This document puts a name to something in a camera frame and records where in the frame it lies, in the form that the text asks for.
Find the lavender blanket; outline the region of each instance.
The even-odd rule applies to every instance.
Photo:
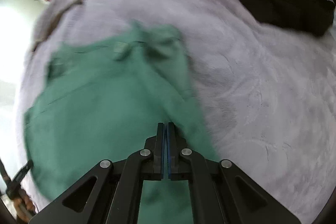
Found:
[[[34,40],[72,0],[52,0]],[[17,96],[19,164],[26,162],[23,113],[44,88],[46,65],[62,41],[86,45],[138,20],[172,24],[184,36],[194,87],[213,143],[252,179],[310,224],[336,186],[336,45],[255,21],[238,0],[83,0],[27,58]],[[46,200],[29,175],[23,186]]]

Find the person's hand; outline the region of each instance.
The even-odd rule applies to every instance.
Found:
[[[33,202],[30,200],[29,196],[27,195],[27,193],[25,191],[24,191],[24,193],[25,193],[25,195],[24,195],[23,200],[24,200],[24,203],[26,205],[27,210],[35,212],[35,206],[34,206]],[[25,223],[28,223],[29,222],[28,217],[19,208],[19,205],[22,203],[22,199],[21,198],[16,198],[13,201],[14,201],[14,208],[16,210],[17,217],[20,218]]]

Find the wall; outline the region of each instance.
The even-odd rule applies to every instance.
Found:
[[[0,158],[10,176],[16,165],[13,104],[34,21],[45,8],[40,0],[0,0]],[[5,185],[0,179],[0,190]]]

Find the green cloth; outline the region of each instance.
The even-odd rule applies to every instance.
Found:
[[[25,115],[35,184],[55,199],[97,162],[142,149],[158,122],[174,122],[191,148],[218,160],[176,28],[144,30],[134,23],[93,45],[63,44],[48,67],[45,90]],[[192,223],[188,183],[145,182],[138,223]]]

